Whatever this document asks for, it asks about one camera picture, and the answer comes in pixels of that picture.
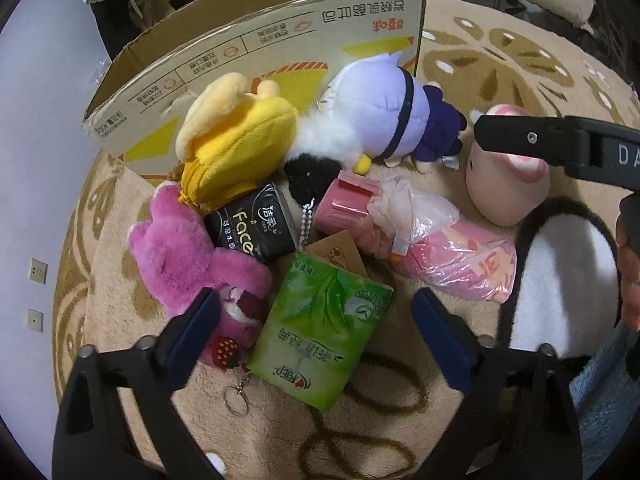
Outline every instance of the beige blanket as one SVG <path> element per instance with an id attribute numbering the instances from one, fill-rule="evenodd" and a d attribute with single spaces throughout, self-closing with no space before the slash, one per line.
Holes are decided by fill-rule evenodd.
<path id="1" fill-rule="evenodd" d="M 640 128 L 638 101 L 612 71 L 556 35 L 493 9 L 457 0 L 428 0 L 418 75 L 442 85 L 446 99 L 471 118 L 512 103 L 536 115 L 574 114 Z M 463 163 L 470 144 L 465 134 Z M 411 176 L 421 189 L 449 198 L 462 214 L 491 226 L 475 210 L 464 171 L 434 167 L 375 167 L 371 176 Z M 166 317 L 146 292 L 126 247 L 128 227 L 148 216 L 152 187 L 101 153 L 87 177 L 66 236 L 53 311 L 56 392 L 77 350 L 127 348 L 162 330 Z M 552 194 L 587 203 L 613 228 L 622 190 L 567 179 L 552 172 Z M 294 216 L 300 211 L 292 206 Z M 514 230 L 502 230 L 513 237 Z M 460 403 L 448 389 L 412 323 L 409 302 L 421 283 L 372 276 L 396 288 L 394 300 L 340 401 L 319 413 L 258 378 L 246 388 L 247 418 L 224 407 L 227 373 L 196 366 L 174 403 L 205 452 L 215 452 L 231 480 L 387 479 L 414 471 L 436 444 Z M 494 334 L 498 305 L 439 295 L 477 333 Z M 124 405 L 142 455 L 157 461 L 129 393 Z"/>

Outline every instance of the pink plush bear keychain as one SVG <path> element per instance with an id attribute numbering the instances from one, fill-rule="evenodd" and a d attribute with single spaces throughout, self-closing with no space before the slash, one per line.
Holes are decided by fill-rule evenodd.
<path id="1" fill-rule="evenodd" d="M 129 229 L 129 251 L 169 317 L 183 314 L 205 286 L 220 293 L 220 322 L 200 360 L 233 368 L 258 339 L 271 273 L 248 254 L 214 247 L 200 215 L 179 203 L 179 196 L 177 182 L 158 186 L 149 205 L 152 219 Z"/>

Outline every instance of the wall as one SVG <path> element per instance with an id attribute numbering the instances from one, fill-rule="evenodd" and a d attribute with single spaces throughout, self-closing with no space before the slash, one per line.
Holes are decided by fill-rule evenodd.
<path id="1" fill-rule="evenodd" d="M 0 33 L 0 414 L 50 477 L 51 306 L 69 216 L 97 153 L 80 129 L 106 52 L 82 0 L 22 0 Z M 46 285 L 30 258 L 49 264 Z M 26 309 L 44 312 L 44 333 Z"/>

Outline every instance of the yellow plush toy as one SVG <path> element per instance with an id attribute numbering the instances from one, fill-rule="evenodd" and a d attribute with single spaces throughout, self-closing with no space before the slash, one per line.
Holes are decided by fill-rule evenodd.
<path id="1" fill-rule="evenodd" d="M 212 210 L 257 188 L 282 163 L 296 135 L 298 113 L 275 81 L 247 93 L 248 81 L 229 73 L 191 105 L 175 141 L 185 163 L 180 201 Z"/>

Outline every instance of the wall socket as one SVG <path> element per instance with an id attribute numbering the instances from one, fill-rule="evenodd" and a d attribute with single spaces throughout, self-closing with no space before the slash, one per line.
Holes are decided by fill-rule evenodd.
<path id="1" fill-rule="evenodd" d="M 47 279 L 47 264 L 32 258 L 29 269 L 29 279 L 36 283 L 44 284 Z"/>
<path id="2" fill-rule="evenodd" d="M 36 332 L 43 331 L 43 318 L 44 314 L 37 310 L 27 309 L 27 328 L 35 330 Z"/>

